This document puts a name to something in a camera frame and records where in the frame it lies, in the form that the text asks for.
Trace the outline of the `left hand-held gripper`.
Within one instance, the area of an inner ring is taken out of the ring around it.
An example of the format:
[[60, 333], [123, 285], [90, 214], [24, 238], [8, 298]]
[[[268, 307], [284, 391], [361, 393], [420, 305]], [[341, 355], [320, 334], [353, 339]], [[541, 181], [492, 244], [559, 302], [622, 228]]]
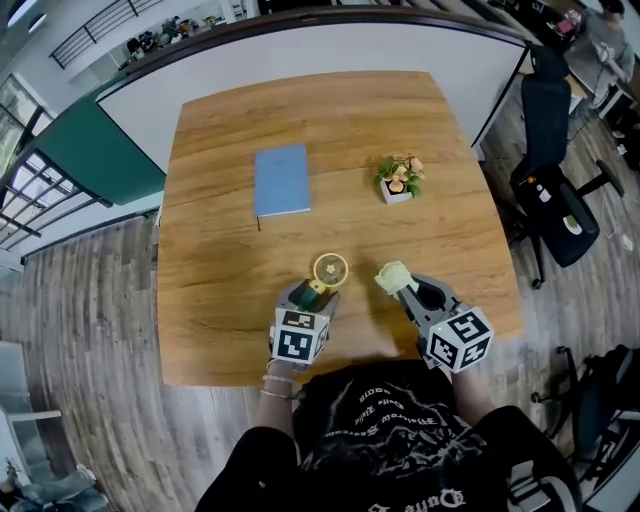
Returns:
[[308, 283], [308, 279], [296, 281], [279, 293], [269, 329], [271, 358], [292, 363], [298, 372], [305, 371], [324, 350], [341, 297], [339, 292], [326, 292], [313, 311], [301, 310]]

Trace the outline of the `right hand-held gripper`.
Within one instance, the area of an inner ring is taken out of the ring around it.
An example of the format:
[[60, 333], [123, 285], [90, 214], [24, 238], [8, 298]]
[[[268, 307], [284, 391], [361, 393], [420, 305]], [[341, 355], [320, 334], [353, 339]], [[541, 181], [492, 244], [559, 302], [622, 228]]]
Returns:
[[[422, 274], [411, 276], [418, 283], [417, 292], [405, 286], [396, 295], [416, 326], [423, 325], [426, 309], [452, 309], [458, 303], [448, 284]], [[493, 338], [494, 329], [482, 310], [462, 302], [437, 323], [421, 329], [417, 346], [430, 369], [443, 367], [456, 374], [484, 359]]]

